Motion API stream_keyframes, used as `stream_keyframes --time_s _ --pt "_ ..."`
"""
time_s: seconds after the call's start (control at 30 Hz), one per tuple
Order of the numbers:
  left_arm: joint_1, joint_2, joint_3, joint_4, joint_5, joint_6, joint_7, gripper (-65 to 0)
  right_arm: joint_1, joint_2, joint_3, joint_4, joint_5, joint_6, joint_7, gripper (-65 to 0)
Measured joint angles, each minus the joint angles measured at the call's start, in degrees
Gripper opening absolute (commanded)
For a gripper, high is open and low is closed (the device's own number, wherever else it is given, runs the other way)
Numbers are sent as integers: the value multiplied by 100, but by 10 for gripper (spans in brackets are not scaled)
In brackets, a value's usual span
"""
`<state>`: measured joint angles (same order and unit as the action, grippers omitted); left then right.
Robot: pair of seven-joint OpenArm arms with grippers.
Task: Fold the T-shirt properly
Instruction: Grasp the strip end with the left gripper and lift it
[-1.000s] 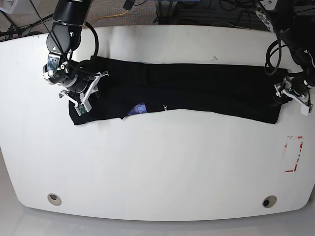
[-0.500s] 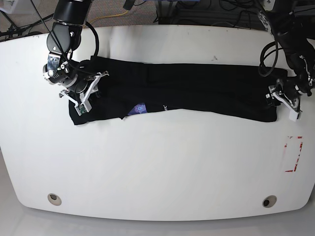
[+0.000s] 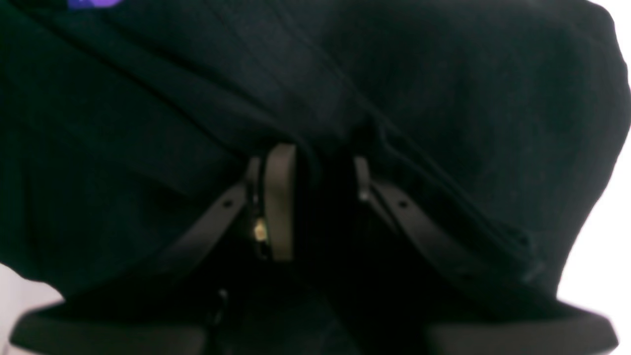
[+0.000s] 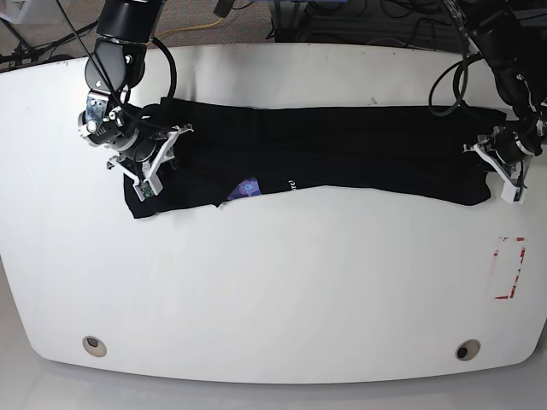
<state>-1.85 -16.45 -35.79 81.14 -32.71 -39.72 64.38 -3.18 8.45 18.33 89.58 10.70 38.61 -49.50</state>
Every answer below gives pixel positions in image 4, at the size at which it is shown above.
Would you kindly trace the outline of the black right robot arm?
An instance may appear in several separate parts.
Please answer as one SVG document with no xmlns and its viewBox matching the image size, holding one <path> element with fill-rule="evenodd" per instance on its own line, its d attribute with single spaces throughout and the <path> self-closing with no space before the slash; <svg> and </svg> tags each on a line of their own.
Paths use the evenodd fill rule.
<svg viewBox="0 0 547 410">
<path fill-rule="evenodd" d="M 85 65 L 89 92 L 78 118 L 80 136 L 94 147 L 114 150 L 111 162 L 121 164 L 138 182 L 166 161 L 168 146 L 182 127 L 168 117 L 178 73 L 172 53 L 155 35 L 163 8 L 162 1 L 107 1 Z M 144 77 L 150 44 L 167 58 L 168 93 L 159 103 L 138 107 L 129 97 Z"/>
</svg>

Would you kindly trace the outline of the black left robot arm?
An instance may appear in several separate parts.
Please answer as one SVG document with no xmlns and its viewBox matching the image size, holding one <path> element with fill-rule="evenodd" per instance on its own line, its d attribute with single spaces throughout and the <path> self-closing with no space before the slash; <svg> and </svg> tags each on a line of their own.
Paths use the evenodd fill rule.
<svg viewBox="0 0 547 410">
<path fill-rule="evenodd" d="M 462 58 L 452 66 L 454 111 L 466 123 L 463 148 L 485 161 L 519 194 L 532 158 L 546 145 L 546 38 L 521 24 L 507 1 L 442 1 L 439 7 L 456 31 Z M 469 68 L 483 62 L 497 94 L 512 111 L 474 108 L 465 100 Z"/>
</svg>

